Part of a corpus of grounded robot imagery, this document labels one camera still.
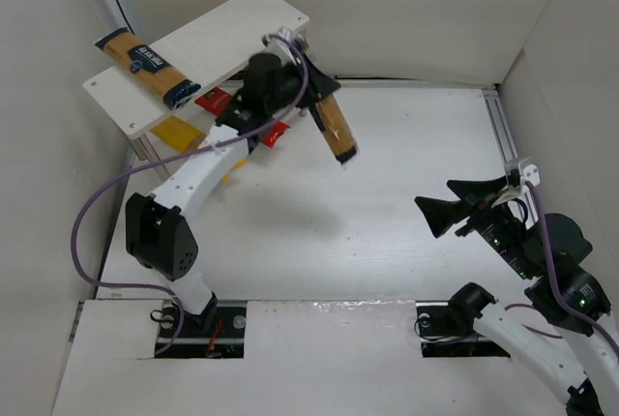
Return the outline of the navy label spaghetti bag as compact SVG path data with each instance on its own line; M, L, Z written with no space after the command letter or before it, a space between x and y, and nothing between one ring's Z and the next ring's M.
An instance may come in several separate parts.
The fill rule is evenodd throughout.
M202 88L127 27L99 39L95 46L169 110L182 107Z

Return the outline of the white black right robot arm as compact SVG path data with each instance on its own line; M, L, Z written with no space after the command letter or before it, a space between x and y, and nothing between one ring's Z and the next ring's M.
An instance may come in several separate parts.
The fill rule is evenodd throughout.
M571 350L566 355L509 316L496 295L469 282L446 302L421 307L414 328L424 346L453 349L485 338L535 375L569 415L618 412L618 335L601 283L581 267L593 251L579 226L557 213L528 225L509 204L534 185L523 178L450 180L455 201L418 196L432 235L477 233L524 281L528 308L539 313Z

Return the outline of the red spaghetti bag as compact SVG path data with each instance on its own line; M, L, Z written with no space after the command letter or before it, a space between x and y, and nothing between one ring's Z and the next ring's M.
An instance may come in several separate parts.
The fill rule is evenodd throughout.
M255 112L242 106L239 94L231 95L219 87L206 92L194 102L213 114L218 125L224 124L231 127L238 132L238 135L258 129L271 120L271 117L263 112ZM248 139L250 152L259 143L273 148L279 138L289 129L287 124L278 122L269 131L251 136Z

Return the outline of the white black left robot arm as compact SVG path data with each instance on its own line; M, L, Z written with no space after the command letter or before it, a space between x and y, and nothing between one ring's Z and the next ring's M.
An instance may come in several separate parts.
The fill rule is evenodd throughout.
M205 281L204 266L191 221L223 177L260 143L277 140L287 126L274 117L290 104L309 110L340 163L347 133L334 95L339 83L304 57L300 64L274 53L257 53L242 86L229 94L215 88L198 104L216 116L201 146L164 183L149 194L134 193L125 206L126 249L154 272L177 299L177 320L208 332L217 317L218 299Z

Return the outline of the yellow spaghetti bag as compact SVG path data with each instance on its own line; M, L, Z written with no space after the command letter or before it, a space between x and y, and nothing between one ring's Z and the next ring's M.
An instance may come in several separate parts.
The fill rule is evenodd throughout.
M229 175L247 163L250 153L246 140L226 146L220 145L219 143L236 137L238 132L217 122L214 122L207 132L203 132L177 116L170 116L153 127L150 133L180 154L213 145L212 152L189 157L188 163L191 166L187 173L191 176L196 175L197 179L208 175L228 182Z

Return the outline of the clear navy-end spaghetti bag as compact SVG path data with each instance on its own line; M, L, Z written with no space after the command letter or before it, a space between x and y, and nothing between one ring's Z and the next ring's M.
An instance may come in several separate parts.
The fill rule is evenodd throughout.
M335 96L323 98L309 112L336 160L341 165L351 161L358 153L357 141Z

